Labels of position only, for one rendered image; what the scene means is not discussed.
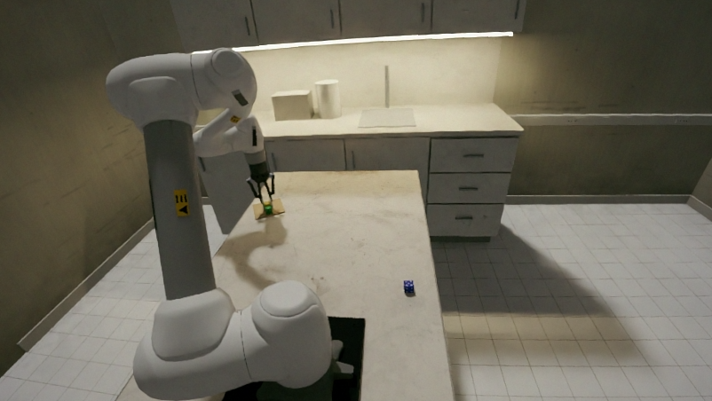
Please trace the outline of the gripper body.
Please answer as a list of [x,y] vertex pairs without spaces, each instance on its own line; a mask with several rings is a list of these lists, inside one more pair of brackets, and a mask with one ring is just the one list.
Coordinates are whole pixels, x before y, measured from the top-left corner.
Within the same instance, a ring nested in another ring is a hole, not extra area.
[[259,164],[249,164],[249,170],[251,173],[251,179],[253,179],[256,183],[257,177],[259,177],[260,183],[264,183],[262,176],[265,176],[265,180],[267,180],[270,175],[269,171],[267,170],[265,161]]

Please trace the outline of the tan flat mat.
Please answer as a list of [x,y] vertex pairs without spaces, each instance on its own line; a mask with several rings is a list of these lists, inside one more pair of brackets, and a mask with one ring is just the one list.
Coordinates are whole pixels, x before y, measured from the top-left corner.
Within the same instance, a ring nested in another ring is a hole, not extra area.
[[273,213],[270,215],[267,215],[265,213],[263,204],[261,204],[261,203],[253,204],[253,209],[254,209],[254,214],[255,214],[256,220],[258,220],[260,218],[268,217],[268,216],[278,215],[278,214],[285,212],[285,209],[281,202],[281,198],[273,200]]

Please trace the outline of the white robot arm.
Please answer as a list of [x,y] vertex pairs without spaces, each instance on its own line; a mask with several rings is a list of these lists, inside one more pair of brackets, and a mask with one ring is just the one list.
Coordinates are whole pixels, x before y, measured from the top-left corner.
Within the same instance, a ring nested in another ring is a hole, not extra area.
[[[236,311],[216,286],[195,155],[243,151],[248,164],[266,160],[250,114],[257,97],[250,63],[231,48],[140,57],[110,71],[106,92],[144,134],[166,294],[133,359],[139,389],[186,401],[263,381],[257,401],[333,401],[335,380],[352,379],[354,366],[338,361],[344,345],[331,341],[311,288],[279,281]],[[227,109],[192,133],[199,111],[219,108]]]

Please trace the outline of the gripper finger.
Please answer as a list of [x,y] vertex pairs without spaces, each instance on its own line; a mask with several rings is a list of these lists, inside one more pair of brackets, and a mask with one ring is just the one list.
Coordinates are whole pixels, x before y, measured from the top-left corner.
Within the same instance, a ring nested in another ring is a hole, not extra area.
[[251,177],[250,177],[250,178],[247,178],[247,183],[249,184],[249,186],[250,186],[252,192],[254,193],[255,198],[259,198],[259,199],[260,199],[260,202],[261,202],[261,204],[263,204],[263,208],[264,208],[264,210],[265,210],[265,204],[264,204],[263,197],[262,197],[262,193],[261,193],[261,187],[260,187],[259,177],[257,177],[257,188],[258,188],[258,193],[259,193],[259,194],[255,193],[256,190],[255,190],[254,185],[252,184],[252,179],[251,179]]
[[270,200],[271,206],[272,206],[272,208],[273,208],[273,204],[272,204],[273,198],[272,198],[272,195],[275,194],[275,191],[274,191],[274,179],[275,179],[275,175],[274,175],[274,173],[272,173],[272,174],[270,173],[269,176],[270,176],[270,178],[271,178],[271,184],[272,184],[272,190],[271,190],[271,191],[270,191],[270,189],[269,189],[269,187],[268,187],[268,184],[266,183],[265,176],[262,176],[262,178],[263,178],[263,180],[264,180],[265,187],[266,187],[266,190],[267,190],[267,192],[268,192],[269,200]]

